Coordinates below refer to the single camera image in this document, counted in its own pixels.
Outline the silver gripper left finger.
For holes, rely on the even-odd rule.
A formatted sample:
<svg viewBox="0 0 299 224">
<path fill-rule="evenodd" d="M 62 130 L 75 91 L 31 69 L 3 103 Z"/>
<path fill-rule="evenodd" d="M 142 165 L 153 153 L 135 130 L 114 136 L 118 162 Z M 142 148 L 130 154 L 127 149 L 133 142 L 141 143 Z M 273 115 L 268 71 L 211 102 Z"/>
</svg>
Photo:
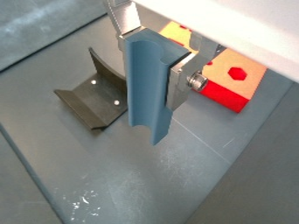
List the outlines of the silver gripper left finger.
<svg viewBox="0 0 299 224">
<path fill-rule="evenodd" d="M 139 33 L 145 27 L 141 23 L 137 3 L 131 0 L 103 0 L 107 14 L 117 29 L 118 47 L 126 50 L 126 40 Z"/>
</svg>

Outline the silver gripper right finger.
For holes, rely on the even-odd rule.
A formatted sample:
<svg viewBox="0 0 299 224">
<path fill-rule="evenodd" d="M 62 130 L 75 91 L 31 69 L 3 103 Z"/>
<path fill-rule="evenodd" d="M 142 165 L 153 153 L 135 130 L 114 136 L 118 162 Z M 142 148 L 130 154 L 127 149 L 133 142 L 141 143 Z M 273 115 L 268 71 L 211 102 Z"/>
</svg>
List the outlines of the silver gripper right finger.
<svg viewBox="0 0 299 224">
<path fill-rule="evenodd" d="M 186 56 L 170 70 L 166 100 L 170 110 L 177 110 L 182 106 L 193 89 L 202 91 L 206 88 L 209 78 L 203 75 L 203 68 L 226 50 L 223 45 L 197 31 L 191 33 L 190 47 L 199 52 Z"/>
</svg>

